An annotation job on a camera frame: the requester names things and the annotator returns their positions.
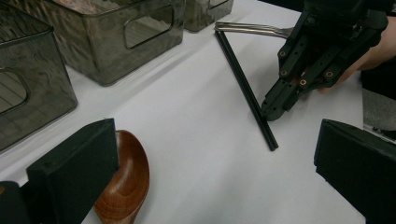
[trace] brass screw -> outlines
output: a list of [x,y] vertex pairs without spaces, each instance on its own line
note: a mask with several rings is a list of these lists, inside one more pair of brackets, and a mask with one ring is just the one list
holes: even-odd
[[300,85],[304,86],[306,84],[306,80],[305,79],[301,79],[300,80]]
[[327,72],[326,77],[332,77],[332,72]]
[[0,186],[0,195],[1,195],[4,191],[6,191],[6,188],[4,188],[3,186]]

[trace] brown wooden spoon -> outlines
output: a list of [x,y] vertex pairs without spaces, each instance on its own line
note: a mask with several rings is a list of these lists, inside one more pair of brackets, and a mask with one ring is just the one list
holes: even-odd
[[93,206],[103,223],[134,223],[149,191],[146,153],[127,131],[116,131],[120,169]]

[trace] black stick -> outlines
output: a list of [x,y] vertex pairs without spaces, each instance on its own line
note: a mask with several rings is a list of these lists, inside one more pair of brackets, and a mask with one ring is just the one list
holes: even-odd
[[250,106],[250,110],[252,111],[254,118],[256,119],[260,129],[262,130],[262,134],[264,135],[268,147],[271,151],[274,151],[276,148],[278,148],[277,142],[274,138],[273,133],[271,132],[270,126],[268,125],[267,121],[262,117],[262,110],[257,103],[257,99],[248,84],[248,80],[245,77],[241,65],[239,64],[238,60],[235,57],[235,54],[233,53],[233,49],[231,48],[227,37],[222,31],[216,31],[215,36],[220,43],[220,46],[228,60],[228,63],[233,69],[233,74],[235,75],[236,80],[239,83],[239,87],[245,95],[245,98],[248,105]]

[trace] person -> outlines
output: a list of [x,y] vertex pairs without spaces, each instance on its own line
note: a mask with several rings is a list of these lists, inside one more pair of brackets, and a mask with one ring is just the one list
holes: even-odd
[[363,122],[366,127],[396,141],[396,17],[388,17],[388,21],[378,45],[354,62],[334,86],[318,91],[329,92],[361,71]]

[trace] plastic bin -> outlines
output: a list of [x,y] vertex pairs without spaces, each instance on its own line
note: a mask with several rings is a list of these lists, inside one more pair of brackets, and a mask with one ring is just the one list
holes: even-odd
[[2,0],[52,24],[65,63],[102,86],[180,44],[184,0]]
[[77,104],[53,28],[0,2],[0,152]]
[[184,28],[199,32],[231,13],[233,0],[186,0]]

